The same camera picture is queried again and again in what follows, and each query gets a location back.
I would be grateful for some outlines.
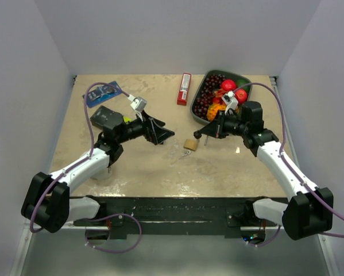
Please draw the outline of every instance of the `plastic container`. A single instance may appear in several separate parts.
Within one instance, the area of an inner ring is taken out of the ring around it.
[[[238,81],[241,81],[241,85],[243,85],[244,83],[249,83],[251,82],[248,78],[245,78],[244,76],[240,76],[240,75],[237,75],[237,74],[233,74],[233,73],[230,73],[230,72],[226,72],[226,71],[221,71],[221,70],[211,70],[209,71],[208,73],[206,73],[206,75],[204,76],[199,88],[197,89],[197,92],[194,96],[194,100],[191,104],[191,107],[190,107],[190,111],[191,111],[191,114],[194,118],[194,120],[196,122],[199,122],[200,124],[203,124],[203,125],[207,125],[209,123],[209,121],[207,120],[204,120],[200,117],[198,117],[195,113],[194,113],[194,108],[195,108],[195,105],[196,105],[196,99],[199,98],[201,96],[201,92],[203,91],[204,89],[204,86],[205,86],[205,83],[206,83],[206,80],[208,78],[210,78],[211,76],[213,75],[224,75],[226,79],[231,79],[233,80],[235,83],[237,83]],[[250,95],[251,95],[251,90],[252,90],[252,86],[246,86],[244,87],[245,91],[247,92],[247,95],[248,95],[248,100],[250,98]]]

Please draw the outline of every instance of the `white label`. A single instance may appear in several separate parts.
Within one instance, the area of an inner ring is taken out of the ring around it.
[[[182,85],[180,91],[183,91],[183,96],[182,99],[186,99],[187,97],[187,90],[188,90],[188,85],[190,83],[191,76],[187,74],[183,74],[182,78]]]

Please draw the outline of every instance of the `blue package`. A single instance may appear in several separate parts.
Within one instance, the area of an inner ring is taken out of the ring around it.
[[[122,93],[122,89],[116,81],[110,82],[109,84],[113,85],[114,87],[107,85],[99,86],[87,94],[86,105],[89,108],[93,108],[94,106],[99,105],[108,99],[112,99]]]

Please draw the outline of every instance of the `beige table surface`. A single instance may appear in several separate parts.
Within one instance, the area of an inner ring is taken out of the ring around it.
[[[270,86],[268,76],[248,75],[252,82]],[[164,122],[175,136],[155,146],[143,137],[123,144],[124,152],[112,166],[113,176],[104,181],[89,179],[73,195],[128,197],[254,197],[285,196],[271,172],[243,145],[240,137],[223,140],[205,136],[196,152],[181,158],[183,144],[193,139],[201,125],[192,119],[190,104],[203,75],[193,75],[188,105],[176,104],[181,75],[78,75],[56,147],[52,171],[72,163],[90,147],[83,98],[94,82],[117,81],[124,91],[148,102],[145,111]],[[263,87],[254,86],[251,100],[262,104],[265,127],[282,140],[276,101]],[[102,105],[135,118],[129,100],[119,95]],[[91,116],[99,106],[89,109]],[[93,128],[95,139],[100,130]]]

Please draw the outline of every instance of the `white wall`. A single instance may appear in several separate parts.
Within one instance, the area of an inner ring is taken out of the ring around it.
[[[320,0],[35,0],[76,74],[277,75]]]
[[[32,0],[0,0],[0,275],[8,275],[32,176],[49,169],[71,76]]]
[[[344,0],[323,0],[279,76],[299,164],[344,213]],[[334,220],[332,232],[344,233]],[[331,241],[344,276],[344,240]]]

